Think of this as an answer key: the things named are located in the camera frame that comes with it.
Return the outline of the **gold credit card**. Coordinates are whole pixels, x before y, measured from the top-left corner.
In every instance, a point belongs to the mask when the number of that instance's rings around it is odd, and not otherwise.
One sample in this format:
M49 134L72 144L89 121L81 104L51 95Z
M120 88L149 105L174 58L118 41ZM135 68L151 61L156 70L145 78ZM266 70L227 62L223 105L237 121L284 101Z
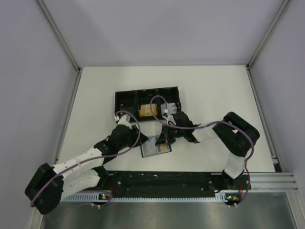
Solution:
M168 145L157 146L159 153L167 153L169 151Z

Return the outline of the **blue leather card holder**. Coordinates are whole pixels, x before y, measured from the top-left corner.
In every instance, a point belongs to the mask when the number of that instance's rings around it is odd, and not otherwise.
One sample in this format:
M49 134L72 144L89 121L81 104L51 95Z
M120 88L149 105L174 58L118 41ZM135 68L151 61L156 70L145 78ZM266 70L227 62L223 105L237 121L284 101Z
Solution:
M157 139L158 136L148 137L148 140L141 145L140 149L142 158L163 154L158 152L158 148L155 145ZM167 153L172 152L172 148L170 145L168 145L168 148L169 151Z

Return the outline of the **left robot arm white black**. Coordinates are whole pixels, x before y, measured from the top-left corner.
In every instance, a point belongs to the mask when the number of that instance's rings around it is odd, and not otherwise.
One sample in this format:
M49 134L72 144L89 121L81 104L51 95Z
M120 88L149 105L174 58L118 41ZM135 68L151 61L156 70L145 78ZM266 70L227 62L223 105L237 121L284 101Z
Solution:
M85 153L60 164L41 165L25 189L30 206L46 215L73 194L90 188L105 188L108 172L104 165L147 140L136 125L118 125L108 137Z

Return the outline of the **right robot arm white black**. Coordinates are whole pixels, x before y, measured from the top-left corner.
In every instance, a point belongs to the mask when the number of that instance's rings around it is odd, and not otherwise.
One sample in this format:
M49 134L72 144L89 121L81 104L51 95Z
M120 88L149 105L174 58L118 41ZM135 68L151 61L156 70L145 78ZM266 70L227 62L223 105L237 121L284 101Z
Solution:
M230 154L223 170L223 185L235 188L240 183L239 176L245 171L246 156L260 138L258 130L234 112L227 113L222 120L202 125L194 124L185 112L164 113L166 120L155 145L171 145L177 138L189 143L220 139Z

